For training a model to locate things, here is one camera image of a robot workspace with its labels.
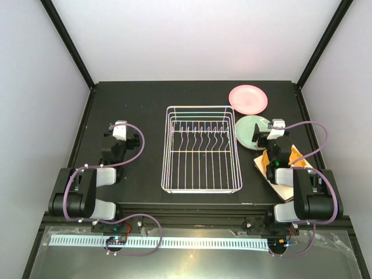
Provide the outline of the white square plate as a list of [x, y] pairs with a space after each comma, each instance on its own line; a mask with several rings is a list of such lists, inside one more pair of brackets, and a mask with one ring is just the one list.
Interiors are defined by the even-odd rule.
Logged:
[[265, 175], [261, 159], [262, 155], [259, 157], [256, 157], [253, 161], [258, 169], [259, 173], [262, 175], [262, 177], [268, 182], [268, 184], [272, 187], [272, 189], [276, 192], [276, 194], [282, 199], [283, 202], [290, 202], [293, 200], [294, 197], [294, 189], [290, 186], [287, 185], [277, 185], [277, 184], [272, 184]]

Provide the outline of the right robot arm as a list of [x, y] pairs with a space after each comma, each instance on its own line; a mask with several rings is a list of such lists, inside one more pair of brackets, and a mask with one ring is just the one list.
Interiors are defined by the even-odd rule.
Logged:
[[271, 185], [293, 190], [292, 200], [275, 205], [273, 214], [265, 218], [264, 227], [271, 234], [282, 231], [285, 223], [330, 224], [343, 214], [332, 171], [306, 164], [306, 158], [321, 148], [306, 155], [299, 153], [288, 134], [295, 126], [274, 119], [268, 124], [268, 131], [262, 131], [257, 124], [253, 128], [252, 142], [263, 148], [255, 162], [257, 169]]

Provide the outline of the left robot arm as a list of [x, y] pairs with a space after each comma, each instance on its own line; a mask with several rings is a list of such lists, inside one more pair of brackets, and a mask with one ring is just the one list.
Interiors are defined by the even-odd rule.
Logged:
[[123, 166], [105, 166], [123, 162], [128, 150], [140, 146], [138, 134], [128, 138], [125, 126], [121, 128], [116, 127], [114, 132], [108, 132], [103, 136], [99, 164], [104, 167], [79, 171], [72, 179], [68, 191], [66, 191], [67, 184], [76, 170], [62, 168], [59, 171], [48, 204], [50, 215], [63, 217], [63, 208], [66, 208], [67, 215], [72, 219], [104, 220], [104, 225], [112, 232], [118, 232], [124, 227], [125, 218], [116, 212], [116, 204], [96, 198], [97, 188], [117, 184], [123, 178]]

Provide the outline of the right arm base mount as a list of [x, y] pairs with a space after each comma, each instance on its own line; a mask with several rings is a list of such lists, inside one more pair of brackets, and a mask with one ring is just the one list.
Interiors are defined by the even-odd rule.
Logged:
[[299, 235], [299, 230], [291, 223], [280, 223], [273, 216], [248, 216], [243, 221], [241, 228], [248, 235], [262, 237], [286, 237]]

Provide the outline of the orange dotted scalloped plate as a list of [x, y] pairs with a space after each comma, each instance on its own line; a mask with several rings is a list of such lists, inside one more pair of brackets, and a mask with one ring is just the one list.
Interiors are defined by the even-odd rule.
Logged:
[[[284, 167], [291, 167], [291, 166], [296, 166], [296, 167], [311, 167], [312, 165], [306, 160], [306, 159], [301, 159], [294, 163], [297, 159], [302, 157], [302, 154], [299, 152], [299, 150], [296, 148], [295, 145], [291, 146], [291, 154], [289, 156], [289, 161], [288, 163], [285, 164]], [[267, 167], [270, 163], [269, 160], [269, 153], [268, 150], [264, 150], [263, 154], [260, 158], [258, 158], [258, 161], [260, 162], [260, 167], [262, 168], [263, 172], [266, 173]]]

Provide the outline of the white wire dish rack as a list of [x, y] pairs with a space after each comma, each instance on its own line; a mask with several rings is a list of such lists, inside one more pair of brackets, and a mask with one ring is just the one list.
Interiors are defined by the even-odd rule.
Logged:
[[162, 189], [170, 194], [233, 194], [242, 186], [234, 109], [169, 106]]

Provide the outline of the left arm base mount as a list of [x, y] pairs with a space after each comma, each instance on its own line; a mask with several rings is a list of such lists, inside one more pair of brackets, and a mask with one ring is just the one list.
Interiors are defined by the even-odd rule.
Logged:
[[91, 226], [92, 233], [102, 233], [103, 235], [124, 235], [124, 234], [139, 234], [143, 223], [143, 216], [130, 216], [125, 215], [119, 217], [116, 216], [116, 219], [109, 220], [108, 223], [98, 222], [98, 221], [89, 221]]

